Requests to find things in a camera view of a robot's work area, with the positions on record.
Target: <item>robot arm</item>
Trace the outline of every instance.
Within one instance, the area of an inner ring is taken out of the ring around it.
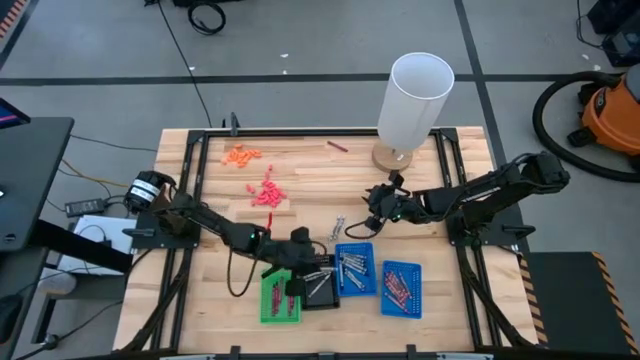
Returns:
[[[391,184],[367,189],[369,197],[363,199],[372,215],[363,224],[374,232],[370,236],[373,237],[387,220],[427,224],[461,211],[465,226],[473,228],[490,222],[496,213],[531,194],[559,192],[569,178],[558,159],[546,152],[523,154],[486,175],[451,188],[410,192],[402,188],[404,178],[392,172]]]
[[[305,274],[318,269],[307,228],[293,230],[289,241],[276,241],[271,239],[269,229],[232,222],[185,192],[176,191],[171,195],[174,185],[167,175],[143,171],[129,188],[125,204],[134,213],[151,211],[159,218],[163,230],[178,238],[189,233],[190,223],[197,224],[220,236],[234,253],[272,264],[272,271],[285,268]]]

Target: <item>green plastic tray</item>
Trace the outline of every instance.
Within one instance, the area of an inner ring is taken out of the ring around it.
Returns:
[[[280,278],[284,279],[284,283],[291,279],[291,271],[280,270],[277,271],[266,279],[262,279],[261,295],[260,295],[260,323],[262,324],[297,324],[300,322],[300,299],[295,296],[293,298],[294,305],[291,316],[287,313],[288,297],[284,295],[284,289],[282,289],[282,301],[280,302],[280,308],[276,315],[272,315],[272,293],[273,285],[280,281]]]

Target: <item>wooden tabletop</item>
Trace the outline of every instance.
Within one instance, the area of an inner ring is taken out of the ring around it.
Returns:
[[[187,132],[164,130],[155,170],[179,180]],[[461,127],[458,134],[469,179],[491,170],[482,128]],[[339,143],[349,152],[328,146],[327,140]],[[313,239],[326,243],[336,217],[346,216],[347,225],[364,220],[368,216],[367,206],[360,198],[365,195],[364,189],[387,182],[387,174],[371,162],[375,141],[376,137],[362,136],[213,139],[202,200],[232,221],[266,225],[271,208],[252,207],[252,195],[245,186],[251,184],[259,189],[267,166],[273,164],[271,179],[288,194],[274,211],[273,237],[287,239],[292,229],[306,226]],[[220,160],[236,143],[261,150],[263,157],[251,160],[245,168],[222,165]],[[453,163],[448,147],[447,151]],[[193,180],[195,166],[192,169]],[[415,151],[413,162],[403,175],[404,187],[409,190],[443,185],[433,138]],[[352,241],[342,234],[339,242]],[[350,297],[342,298],[337,310],[303,312],[300,324],[262,325],[260,276],[254,276],[243,297],[232,297],[226,285],[228,248],[217,236],[203,231],[191,265],[179,352],[229,353],[232,345],[240,345],[243,353],[403,352],[407,344],[415,344],[418,351],[472,350],[457,259],[444,223],[388,224],[371,242],[378,273],[384,260],[422,264],[421,320],[380,315],[379,297]],[[328,246],[332,252],[334,244]],[[133,270],[114,348],[132,339],[157,304],[165,255],[165,250],[154,250]],[[496,303],[524,337],[537,343],[516,257],[493,247],[485,248],[484,255]],[[251,263],[234,257],[231,279],[236,292],[246,282]],[[476,302],[483,339],[488,344],[484,311]],[[172,320],[173,309],[168,314],[167,318]],[[171,321],[166,321],[165,346],[170,332]]]

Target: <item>blue plastic tray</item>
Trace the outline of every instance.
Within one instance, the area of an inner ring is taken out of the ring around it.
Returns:
[[[364,285],[364,291],[360,291],[358,287],[344,276],[344,287],[340,287],[340,253],[350,253],[366,256],[367,274],[361,275],[355,271],[351,271]],[[376,280],[376,262],[373,258],[373,245],[371,243],[345,243],[336,244],[336,274],[338,276],[338,294],[341,297],[346,296],[375,296],[378,294],[378,284]]]
[[[402,311],[396,304],[394,304],[389,298],[387,298],[384,293],[387,292],[389,295],[391,291],[387,289],[387,286],[384,284],[384,278],[387,275],[387,272],[392,271],[396,274],[396,277],[400,279],[400,274],[404,277],[404,280],[407,282],[407,286],[409,287],[409,291],[411,292],[411,299],[407,299],[405,304],[405,308],[409,311]],[[422,318],[422,267],[420,264],[413,263],[405,263],[399,261],[385,261],[382,263],[382,296],[380,301],[380,312],[382,315],[388,316],[399,316],[406,317],[410,319],[421,319]]]

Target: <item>concrete floor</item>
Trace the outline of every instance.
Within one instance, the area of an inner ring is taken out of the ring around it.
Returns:
[[[583,11],[594,2],[582,1]],[[142,0],[32,0],[33,13],[0,69],[0,96],[31,116],[71,116],[75,134],[122,145],[155,147],[163,128],[206,126],[193,86],[184,78],[172,80],[188,73],[157,6],[142,5]],[[614,71],[602,52],[576,40],[573,0],[245,0],[222,6],[227,28],[203,37],[191,29],[184,9],[164,2],[194,74],[214,76],[199,85],[214,125],[235,111],[243,126],[373,126],[385,82],[375,76],[332,81],[324,74],[388,73],[400,55],[427,51],[447,60],[456,74],[467,75],[463,80],[480,80],[455,85],[438,125],[484,126],[500,161],[542,149],[531,111],[548,83],[529,75],[596,65]],[[588,23],[584,30],[586,38],[597,38]],[[264,76],[284,71],[311,76],[289,82]],[[482,77],[486,74],[524,76],[490,81]],[[215,76],[237,76],[236,83]],[[86,85],[71,85],[77,78]],[[103,85],[91,85],[95,78]],[[576,124],[575,92],[558,94],[546,113],[558,139]],[[601,149],[585,151],[601,162],[615,158]],[[65,158],[87,174],[123,183],[154,160],[150,153],[77,140]],[[521,203],[525,223],[538,228],[529,237],[530,247],[602,253],[627,319],[640,329],[640,192],[635,185],[567,168],[572,181],[563,192]],[[96,184],[60,175],[49,199],[62,205],[105,196]],[[118,211],[112,214],[122,215]],[[67,224],[48,205],[42,217]],[[51,330],[64,333],[108,303],[60,304]],[[117,311],[109,310],[59,349],[35,359],[106,353]],[[16,355],[34,348],[28,344],[34,317],[30,314]]]

